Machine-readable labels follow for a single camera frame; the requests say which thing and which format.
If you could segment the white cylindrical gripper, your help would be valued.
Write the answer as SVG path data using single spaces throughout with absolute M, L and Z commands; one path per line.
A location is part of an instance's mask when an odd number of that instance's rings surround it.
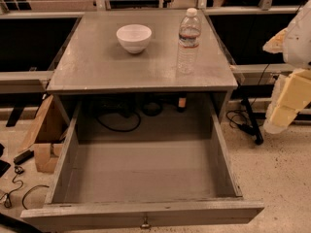
M 287 33 L 284 28 L 268 40 L 262 49 L 269 53 L 281 53 Z M 286 130 L 297 114 L 311 103 L 311 70 L 295 69 L 287 77 L 280 75 L 274 84 L 263 129 L 270 134 Z

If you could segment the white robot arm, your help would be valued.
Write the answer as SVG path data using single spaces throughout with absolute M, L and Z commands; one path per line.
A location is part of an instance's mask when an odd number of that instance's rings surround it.
M 280 75 L 274 84 L 271 103 L 263 129 L 270 134 L 286 130 L 297 114 L 311 103 L 311 1 L 262 47 L 270 53 L 282 53 L 283 60 L 294 67 Z

